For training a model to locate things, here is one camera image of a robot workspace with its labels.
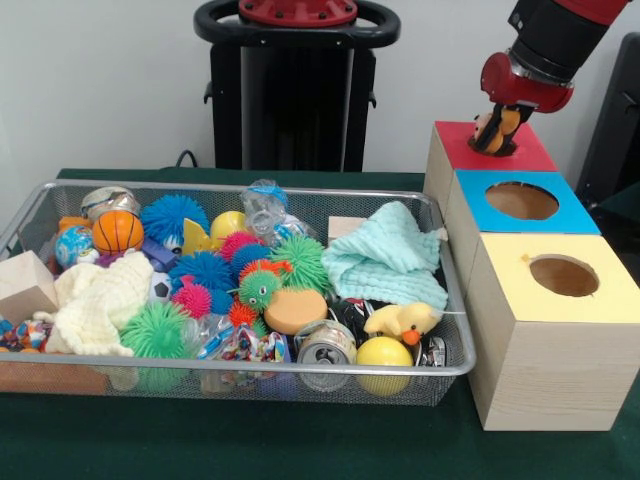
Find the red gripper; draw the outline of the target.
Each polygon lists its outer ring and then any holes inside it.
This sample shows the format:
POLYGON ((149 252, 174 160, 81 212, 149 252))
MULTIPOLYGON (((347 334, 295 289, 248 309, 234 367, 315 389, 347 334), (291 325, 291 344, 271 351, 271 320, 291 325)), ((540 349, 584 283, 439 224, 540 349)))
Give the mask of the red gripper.
MULTIPOLYGON (((561 110, 571 99, 576 69, 534 50, 508 50, 492 54, 480 76, 481 90, 497 105, 495 154, 513 151, 514 110, 505 106, 531 107, 540 113, 561 110)), ((475 149, 490 153, 493 137, 488 127, 491 112, 475 117, 475 149)))

